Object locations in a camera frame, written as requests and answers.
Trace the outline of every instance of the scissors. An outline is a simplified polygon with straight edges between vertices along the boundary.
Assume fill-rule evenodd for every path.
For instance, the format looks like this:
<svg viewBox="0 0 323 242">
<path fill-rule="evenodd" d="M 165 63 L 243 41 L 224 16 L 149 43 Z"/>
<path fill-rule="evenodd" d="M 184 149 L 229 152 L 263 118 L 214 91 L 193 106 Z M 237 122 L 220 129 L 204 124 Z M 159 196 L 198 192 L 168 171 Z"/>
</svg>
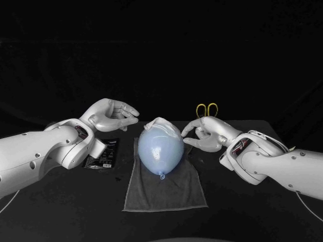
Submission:
<svg viewBox="0 0 323 242">
<path fill-rule="evenodd" d="M 210 116 L 210 115 L 209 115 L 209 107 L 210 107 L 211 105 L 216 106 L 216 113 L 214 113 L 213 117 L 217 115 L 217 105 L 216 105 L 214 103 L 210 103 L 210 104 L 207 105 L 207 107 L 206 107 L 204 104 L 198 104 L 197 107 L 196 107 L 196 116 L 197 116 L 197 118 L 200 118 L 200 117 L 206 117 L 206 116 Z M 198 115 L 198 113 L 197 113 L 197 109 L 198 109 L 200 106 L 203 106 L 203 108 L 204 108 L 204 114 L 200 114 L 200 115 Z"/>
</svg>

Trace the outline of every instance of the table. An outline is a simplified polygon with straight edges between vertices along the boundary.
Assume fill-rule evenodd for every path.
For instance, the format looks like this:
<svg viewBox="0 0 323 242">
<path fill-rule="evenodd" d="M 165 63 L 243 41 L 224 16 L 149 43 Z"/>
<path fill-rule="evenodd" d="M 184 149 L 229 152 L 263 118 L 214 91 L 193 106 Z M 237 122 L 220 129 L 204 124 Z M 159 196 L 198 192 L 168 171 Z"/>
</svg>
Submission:
<svg viewBox="0 0 323 242">
<path fill-rule="evenodd" d="M 226 122 L 235 129 L 256 130 L 278 140 L 265 121 Z M 96 134 L 99 139 L 121 139 L 113 169 L 56 167 L 20 190 L 0 214 L 0 241 L 151 241 L 171 237 L 323 241 L 323 223 L 295 194 L 271 178 L 256 186 L 248 184 L 219 164 L 224 148 L 216 153 L 198 149 L 190 153 L 209 208 L 122 212 L 134 165 L 134 137 L 139 136 L 145 123 L 128 126 L 126 132 Z M 181 130 L 188 121 L 171 123 Z M 311 200 L 323 210 L 323 201 Z"/>
</svg>

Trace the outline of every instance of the light blue balloon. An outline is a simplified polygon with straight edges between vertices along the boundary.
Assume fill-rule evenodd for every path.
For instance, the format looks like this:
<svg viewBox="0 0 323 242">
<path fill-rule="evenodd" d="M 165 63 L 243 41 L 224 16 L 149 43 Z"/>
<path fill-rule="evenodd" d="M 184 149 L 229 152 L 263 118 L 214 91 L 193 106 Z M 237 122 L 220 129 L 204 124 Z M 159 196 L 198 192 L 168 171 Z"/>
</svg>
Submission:
<svg viewBox="0 0 323 242">
<path fill-rule="evenodd" d="M 178 164 L 184 143 L 178 129 L 167 120 L 158 117 L 152 122 L 139 135 L 138 155 L 145 168 L 164 179 Z"/>
</svg>

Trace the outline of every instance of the robotic hand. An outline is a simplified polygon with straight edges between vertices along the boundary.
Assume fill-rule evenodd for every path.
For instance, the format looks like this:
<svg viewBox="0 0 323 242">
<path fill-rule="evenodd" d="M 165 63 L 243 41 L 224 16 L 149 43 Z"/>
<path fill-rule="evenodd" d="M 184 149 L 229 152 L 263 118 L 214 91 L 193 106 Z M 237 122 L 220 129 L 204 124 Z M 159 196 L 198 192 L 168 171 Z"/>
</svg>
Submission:
<svg viewBox="0 0 323 242">
<path fill-rule="evenodd" d="M 226 151 L 220 164 L 250 184 L 269 176 L 289 191 L 323 200 L 323 153 L 292 150 L 256 131 L 242 133 L 211 116 L 193 120 L 181 137 L 196 127 L 197 139 L 184 138 L 185 144 L 206 152 Z"/>
<path fill-rule="evenodd" d="M 97 158 L 105 144 L 93 137 L 135 124 L 136 110 L 125 103 L 102 99 L 79 119 L 67 119 L 44 131 L 0 139 L 0 198 L 38 181 L 51 168 L 76 167 L 84 157 Z"/>
</svg>

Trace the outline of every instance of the towel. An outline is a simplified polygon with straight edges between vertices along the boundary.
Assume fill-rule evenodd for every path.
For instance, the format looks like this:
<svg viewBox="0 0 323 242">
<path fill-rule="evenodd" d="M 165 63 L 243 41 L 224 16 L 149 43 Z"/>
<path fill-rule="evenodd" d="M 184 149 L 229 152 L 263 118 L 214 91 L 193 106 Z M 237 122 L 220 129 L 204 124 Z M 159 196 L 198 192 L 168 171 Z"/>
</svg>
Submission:
<svg viewBox="0 0 323 242">
<path fill-rule="evenodd" d="M 159 212 L 207 208 L 196 169 L 187 161 L 191 146 L 184 144 L 180 162 L 164 179 L 145 168 L 134 139 L 134 168 L 122 211 Z"/>
</svg>

